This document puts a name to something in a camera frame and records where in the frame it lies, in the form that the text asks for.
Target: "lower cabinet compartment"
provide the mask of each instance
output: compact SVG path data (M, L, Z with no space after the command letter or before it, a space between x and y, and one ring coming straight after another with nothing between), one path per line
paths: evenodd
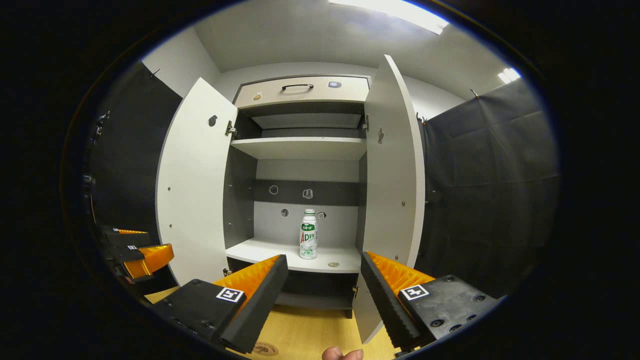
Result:
M252 263L233 258L227 258L227 261L234 272L252 265ZM353 287L357 280L358 274L323 274L289 270L276 304L309 309L345 310L345 315L351 318Z

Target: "wooden floor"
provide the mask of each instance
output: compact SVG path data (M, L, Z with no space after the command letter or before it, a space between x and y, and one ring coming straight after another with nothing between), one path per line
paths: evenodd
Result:
M145 297L155 303L177 289L171 288ZM264 323L258 345L269 350L264 355L254 351L243 356L260 360L319 360L325 349L337 346L344 354L361 348L366 360L391 360L400 351L393 348L384 327L373 340L363 345L355 316L347 319L342 310L311 310L279 305L274 306Z

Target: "cabinet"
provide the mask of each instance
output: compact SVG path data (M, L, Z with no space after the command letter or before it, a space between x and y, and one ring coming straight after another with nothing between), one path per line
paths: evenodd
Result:
M270 79L243 85L234 102L199 79L164 141L156 213L176 281L213 282L232 263L285 254L290 274L278 302L351 304L369 341L381 320L360 253L413 266L424 216L420 134L396 65L385 55L370 88L358 76ZM327 214L313 260L298 255L305 208Z

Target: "ceiling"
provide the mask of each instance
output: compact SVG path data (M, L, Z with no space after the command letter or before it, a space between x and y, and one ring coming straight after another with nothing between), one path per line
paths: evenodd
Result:
M463 99L502 84L508 67L462 30L435 35L409 22L328 0L249 0L205 18L196 33L221 72L288 61L378 67L383 54L406 76Z

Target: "ceiling light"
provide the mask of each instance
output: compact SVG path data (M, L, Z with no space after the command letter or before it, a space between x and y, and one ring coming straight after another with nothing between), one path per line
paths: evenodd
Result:
M518 79L520 77L520 74L518 74L517 71L509 68L509 69L504 69L504 71L502 71L500 74L498 74L498 78L500 78L500 80L502 80L503 83L508 84L512 81L514 81L515 79Z
M427 10L402 0L329 0L330 4L356 6L403 19L440 35L449 23Z

